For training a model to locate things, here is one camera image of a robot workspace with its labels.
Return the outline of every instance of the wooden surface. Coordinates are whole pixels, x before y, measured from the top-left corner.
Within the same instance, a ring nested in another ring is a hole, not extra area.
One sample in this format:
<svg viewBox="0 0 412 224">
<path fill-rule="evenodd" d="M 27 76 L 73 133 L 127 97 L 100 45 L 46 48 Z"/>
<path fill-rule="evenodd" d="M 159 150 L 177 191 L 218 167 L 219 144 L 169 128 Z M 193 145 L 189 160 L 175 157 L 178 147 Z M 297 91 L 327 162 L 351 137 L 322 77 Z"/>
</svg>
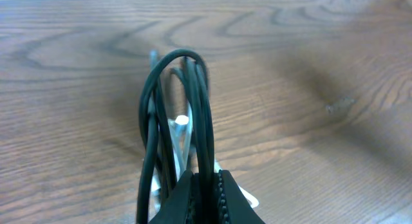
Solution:
<svg viewBox="0 0 412 224">
<path fill-rule="evenodd" d="M 133 223 L 147 55 L 180 47 L 266 223 L 412 222 L 406 0 L 30 0 L 0 1 L 0 223 Z"/>
</svg>

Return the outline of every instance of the wood grain pattern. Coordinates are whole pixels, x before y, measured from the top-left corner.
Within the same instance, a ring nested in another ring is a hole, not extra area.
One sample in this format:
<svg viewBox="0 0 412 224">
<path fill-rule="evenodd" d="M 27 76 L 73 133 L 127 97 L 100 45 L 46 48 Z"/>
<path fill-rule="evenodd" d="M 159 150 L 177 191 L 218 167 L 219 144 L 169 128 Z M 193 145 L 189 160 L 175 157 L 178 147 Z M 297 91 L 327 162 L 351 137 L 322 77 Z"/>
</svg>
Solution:
<svg viewBox="0 0 412 224">
<path fill-rule="evenodd" d="M 406 0 L 0 1 L 0 21 L 0 223 L 133 223 L 148 53 L 182 47 L 266 223 L 412 222 Z"/>
</svg>

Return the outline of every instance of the wire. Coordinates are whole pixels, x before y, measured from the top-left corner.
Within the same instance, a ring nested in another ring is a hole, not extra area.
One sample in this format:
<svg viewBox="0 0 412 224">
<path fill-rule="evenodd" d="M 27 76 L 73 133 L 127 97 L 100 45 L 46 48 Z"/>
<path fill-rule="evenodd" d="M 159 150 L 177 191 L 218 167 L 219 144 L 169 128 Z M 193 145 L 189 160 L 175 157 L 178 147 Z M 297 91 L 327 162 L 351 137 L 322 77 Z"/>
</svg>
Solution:
<svg viewBox="0 0 412 224">
<path fill-rule="evenodd" d="M 214 137 L 206 65 L 203 59 L 191 50 L 172 51 L 158 62 L 156 62 L 157 54 L 152 52 L 152 70 L 142 90 L 139 105 L 140 135 L 146 148 L 137 201 L 136 222 L 140 224 L 147 223 L 151 177 L 155 165 L 158 170 L 163 167 L 160 173 L 162 178 L 166 180 L 161 182 L 161 190 L 167 189 L 168 192 L 162 192 L 162 196 L 170 195 L 176 186 L 173 145 L 165 112 L 160 74 L 169 63 L 179 57 L 183 57 L 182 68 L 174 68 L 171 73 L 181 81 L 192 110 L 193 132 L 191 138 L 196 146 L 202 197 L 208 198 L 212 189 Z M 161 157 L 156 154 L 158 145 L 162 149 Z"/>
</svg>

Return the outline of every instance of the cable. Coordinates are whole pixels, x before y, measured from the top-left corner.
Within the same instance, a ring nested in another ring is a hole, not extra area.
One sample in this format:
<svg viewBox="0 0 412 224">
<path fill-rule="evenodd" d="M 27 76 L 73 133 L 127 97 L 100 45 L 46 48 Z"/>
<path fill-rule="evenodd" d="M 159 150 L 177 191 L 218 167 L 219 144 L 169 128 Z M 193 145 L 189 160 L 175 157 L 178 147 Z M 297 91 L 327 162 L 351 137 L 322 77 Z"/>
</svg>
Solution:
<svg viewBox="0 0 412 224">
<path fill-rule="evenodd" d="M 152 70 L 142 90 L 139 105 L 140 135 L 146 148 L 145 161 L 140 177 L 136 214 L 136 222 L 140 224 L 147 223 L 150 184 L 155 165 L 159 169 L 159 164 L 163 164 L 161 174 L 162 178 L 165 178 L 166 181 L 162 182 L 161 190 L 167 189 L 169 191 L 168 193 L 165 192 L 164 194 L 166 195 L 163 196 L 170 195 L 176 186 L 173 145 L 165 112 L 160 74 L 170 62 L 179 57 L 183 57 L 182 68 L 175 68 L 171 73 L 175 74 L 182 82 L 187 100 L 192 109 L 192 142 L 196 146 L 202 196 L 208 198 L 212 189 L 214 137 L 206 65 L 203 59 L 191 50 L 172 51 L 156 64 L 157 55 L 152 52 Z M 161 157 L 156 155 L 158 145 L 162 148 Z"/>
</svg>

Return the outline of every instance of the wooden table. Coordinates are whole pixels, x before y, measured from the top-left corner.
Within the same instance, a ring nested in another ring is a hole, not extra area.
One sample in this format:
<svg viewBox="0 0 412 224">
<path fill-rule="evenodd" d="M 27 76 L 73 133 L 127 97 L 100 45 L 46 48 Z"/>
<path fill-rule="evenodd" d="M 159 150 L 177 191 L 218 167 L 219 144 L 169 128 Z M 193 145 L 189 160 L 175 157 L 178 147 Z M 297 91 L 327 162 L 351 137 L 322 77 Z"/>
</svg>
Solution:
<svg viewBox="0 0 412 224">
<path fill-rule="evenodd" d="M 134 222 L 154 48 L 207 61 L 266 223 L 412 221 L 406 0 L 29 0 L 0 1 L 0 223 Z"/>
</svg>

